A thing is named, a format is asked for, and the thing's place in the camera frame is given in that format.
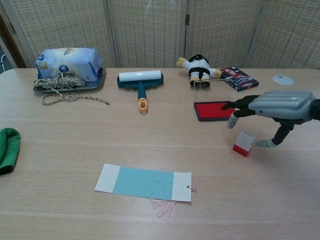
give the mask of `green towel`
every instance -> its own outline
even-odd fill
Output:
[[[20,133],[13,128],[0,131],[0,175],[10,173],[20,148]]]

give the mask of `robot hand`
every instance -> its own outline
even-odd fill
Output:
[[[228,102],[221,109],[229,108],[239,109],[230,116],[229,129],[236,125],[239,118],[251,115],[272,118],[280,123],[274,138],[256,143],[263,148],[272,148],[282,143],[295,124],[320,120],[320,99],[316,99],[310,91],[267,91],[262,95],[245,96]]]

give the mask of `black and white plush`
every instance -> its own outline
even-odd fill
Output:
[[[179,67],[188,69],[191,86],[195,84],[196,86],[202,85],[203,87],[209,87],[210,76],[213,76],[214,78],[219,78],[221,76],[221,71],[219,69],[211,68],[209,61],[201,54],[191,57],[189,61],[183,57],[179,57],[176,64]]]

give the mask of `paint roller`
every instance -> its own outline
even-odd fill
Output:
[[[121,72],[116,81],[119,88],[138,88],[138,107],[145,114],[148,112],[146,87],[164,84],[164,76],[160,70]]]

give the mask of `white disc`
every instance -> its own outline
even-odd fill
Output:
[[[282,85],[292,85],[295,82],[291,77],[288,77],[285,75],[275,75],[272,77],[272,79],[277,84],[282,84]]]

